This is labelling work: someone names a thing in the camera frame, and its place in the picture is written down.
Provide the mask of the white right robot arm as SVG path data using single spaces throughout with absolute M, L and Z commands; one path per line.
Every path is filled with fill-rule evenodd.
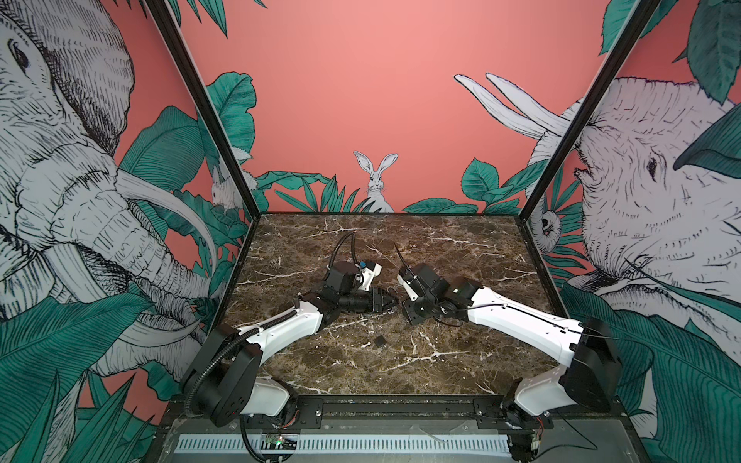
M 536 347 L 558 362 L 556 368 L 521 379 L 503 402 L 508 413 L 538 417 L 571 405 L 606 413 L 612 408 L 623 362 L 609 326 L 546 314 L 463 277 L 398 276 L 409 301 L 412 323 L 451 314 Z

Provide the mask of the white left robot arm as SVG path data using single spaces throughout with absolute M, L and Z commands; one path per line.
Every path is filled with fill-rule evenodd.
M 393 289 L 375 287 L 379 264 L 339 262 L 289 308 L 260 323 L 215 327 L 186 370 L 183 412 L 225 426 L 262 415 L 272 428 L 289 428 L 300 416 L 298 398 L 275 379 L 260 379 L 260 367 L 273 355 L 332 324 L 341 314 L 380 314 L 399 304 Z

